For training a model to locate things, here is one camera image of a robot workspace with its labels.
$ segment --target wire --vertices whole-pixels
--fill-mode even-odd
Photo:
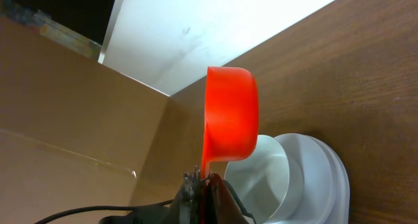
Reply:
[[[168,204],[171,204],[171,203],[172,203],[172,200],[167,200],[167,201],[164,201],[164,202],[158,202],[156,204],[149,204],[149,205],[144,205],[144,206],[151,206],[151,205],[164,206],[164,205],[168,205]],[[79,214],[79,213],[82,213],[82,212],[90,212],[90,211],[97,211],[97,210],[133,211],[137,208],[144,207],[144,206],[90,206],[90,207],[84,207],[84,208],[75,208],[75,209],[72,209],[72,210],[67,210],[67,211],[64,211],[64,212],[60,212],[60,213],[51,215],[47,218],[44,218],[44,219],[36,222],[35,224],[49,223],[50,221],[53,221],[55,219],[65,217],[65,216],[68,216],[68,215]]]

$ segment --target plate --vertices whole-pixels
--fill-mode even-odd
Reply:
[[[324,150],[307,136],[289,133],[275,137],[300,166],[304,194],[299,207],[281,224],[323,224],[334,206],[334,174]]]
[[[332,158],[331,167],[334,168],[335,175],[335,188],[336,188],[336,199],[334,207],[324,224],[347,224],[348,223],[348,212],[350,203],[350,184],[348,181],[347,171],[344,167],[341,159],[337,154],[324,142],[308,136],[314,140],[322,149]]]

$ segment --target wooden table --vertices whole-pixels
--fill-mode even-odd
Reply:
[[[340,156],[350,223],[418,223],[418,0],[337,0],[227,66],[255,75],[260,134]],[[170,99],[133,203],[173,197],[200,163],[205,81]]]

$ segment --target measuring cup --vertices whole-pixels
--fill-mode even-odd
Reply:
[[[257,85],[251,73],[237,67],[208,67],[201,177],[207,177],[212,161],[249,157],[258,125]]]

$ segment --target white surface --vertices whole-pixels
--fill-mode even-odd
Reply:
[[[123,0],[103,64],[172,95],[332,1]]]
[[[251,156],[229,162],[225,179],[257,223],[285,219],[303,192],[300,168],[271,136],[259,135]]]
[[[334,177],[336,187],[336,199],[334,207],[324,224],[347,224],[348,212],[350,202],[350,185],[346,168],[341,162],[337,154],[324,142],[309,136],[312,140],[324,150],[324,152],[331,157],[331,166],[334,168],[336,174]]]
[[[318,144],[304,135],[289,133],[275,137],[288,157],[300,165],[304,193],[299,207],[281,224],[322,224],[336,197],[330,161]]]

